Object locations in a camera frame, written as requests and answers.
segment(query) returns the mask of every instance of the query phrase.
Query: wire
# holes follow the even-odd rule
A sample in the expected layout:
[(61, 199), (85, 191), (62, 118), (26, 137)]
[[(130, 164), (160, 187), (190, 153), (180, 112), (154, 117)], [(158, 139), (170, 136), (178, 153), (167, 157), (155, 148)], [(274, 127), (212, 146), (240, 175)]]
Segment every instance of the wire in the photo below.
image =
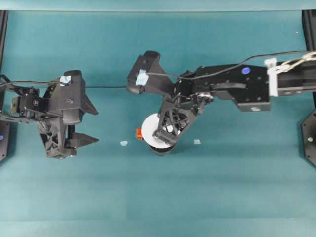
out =
[(278, 56), (278, 55), (287, 55), (287, 54), (301, 54), (301, 53), (309, 53), (309, 51), (288, 51), (288, 52), (281, 52), (281, 53), (269, 53), (269, 54), (255, 55), (255, 56), (251, 56), (249, 58), (246, 58), (245, 60), (243, 60), (239, 64), (236, 64), (234, 66), (225, 68), (225, 69), (217, 71), (215, 73), (201, 75), (201, 76), (192, 77), (192, 78), (183, 77), (183, 76), (175, 75), (175, 74), (165, 74), (165, 73), (146, 73), (146, 74), (147, 75), (155, 75), (155, 76), (163, 76), (163, 77), (175, 77), (175, 78), (184, 79), (184, 80), (196, 80), (196, 79), (199, 79), (199, 78), (208, 78), (208, 77), (212, 77), (212, 76), (216, 76), (216, 75), (228, 72), (228, 71), (230, 71), (232, 69), (235, 69), (235, 68), (238, 68), (238, 67), (242, 66), (243, 64), (245, 64), (246, 62), (248, 62), (248, 61), (250, 61), (251, 59), (254, 59), (254, 58), (263, 58), (263, 57), (268, 57), (268, 56)]
[(19, 81), (11, 81), (11, 82), (6, 82), (3, 84), (0, 84), (0, 87), (7, 86), (7, 85), (13, 85), (13, 84), (35, 84), (35, 85), (61, 84), (61, 85), (68, 85), (66, 83), (59, 82), (59, 81), (38, 82), (38, 81), (30, 81), (30, 80), (19, 80)]
[(13, 85), (13, 84), (35, 84), (35, 85), (60, 84), (60, 85), (68, 85), (67, 83), (63, 83), (60, 81), (50, 81), (50, 82), (39, 82), (39, 81), (30, 81), (30, 80), (10, 81), (10, 79), (4, 74), (1, 74), (0, 78), (3, 78), (6, 81), (6, 83), (0, 84), (0, 87), (7, 86), (7, 85)]

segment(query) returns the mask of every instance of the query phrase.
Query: small blue piece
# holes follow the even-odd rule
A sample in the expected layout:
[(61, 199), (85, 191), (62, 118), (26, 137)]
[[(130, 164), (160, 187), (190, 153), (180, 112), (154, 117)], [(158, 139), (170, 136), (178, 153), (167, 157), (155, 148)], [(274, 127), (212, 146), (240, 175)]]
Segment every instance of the small blue piece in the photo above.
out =
[(241, 70), (241, 73), (246, 75), (249, 74), (251, 72), (251, 68), (250, 67), (245, 67)]

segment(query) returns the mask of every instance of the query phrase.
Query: teal table surface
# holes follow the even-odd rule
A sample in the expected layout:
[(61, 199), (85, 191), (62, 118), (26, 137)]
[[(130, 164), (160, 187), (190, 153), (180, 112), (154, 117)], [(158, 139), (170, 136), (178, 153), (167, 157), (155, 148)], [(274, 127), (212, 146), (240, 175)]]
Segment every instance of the teal table surface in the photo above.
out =
[[(301, 12), (11, 12), (2, 72), (47, 81), (81, 69), (88, 86), (125, 85), (147, 49), (170, 73), (304, 50)], [(159, 96), (87, 94), (100, 114), (77, 131), (100, 141), (76, 157), (46, 158), (36, 125), (14, 124), (0, 164), (1, 237), (316, 235), (316, 168), (299, 127), (311, 94), (273, 98), (261, 113), (215, 100), (163, 157), (134, 137)]]

